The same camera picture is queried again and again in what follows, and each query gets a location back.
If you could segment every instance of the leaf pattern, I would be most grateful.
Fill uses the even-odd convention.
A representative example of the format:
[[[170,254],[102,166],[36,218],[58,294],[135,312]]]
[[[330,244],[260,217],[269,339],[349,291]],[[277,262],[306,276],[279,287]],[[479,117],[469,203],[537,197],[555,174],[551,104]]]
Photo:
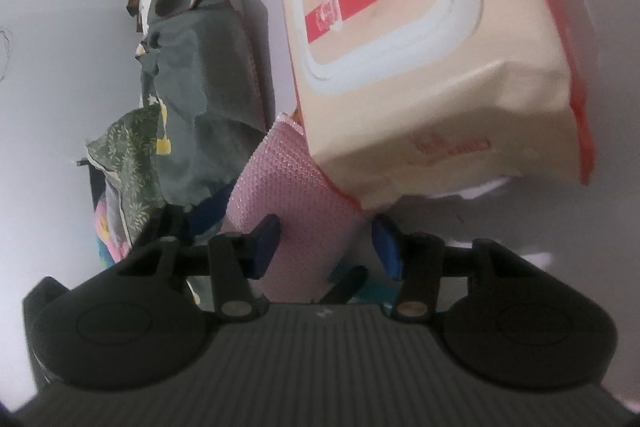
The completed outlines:
[[[164,206],[153,166],[159,115],[159,105],[131,111],[87,146],[94,163],[104,171],[114,172],[120,179],[124,225],[132,243],[154,211]]]

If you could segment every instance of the pink mesh pouch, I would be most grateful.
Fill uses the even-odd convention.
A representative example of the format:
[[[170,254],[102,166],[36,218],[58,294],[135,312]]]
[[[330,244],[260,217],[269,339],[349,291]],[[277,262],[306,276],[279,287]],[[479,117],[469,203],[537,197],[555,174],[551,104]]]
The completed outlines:
[[[223,230],[248,233],[267,214],[280,217],[282,237],[257,286],[276,302],[321,298],[365,216],[326,183],[309,156],[304,129],[286,115],[277,118],[244,168]]]

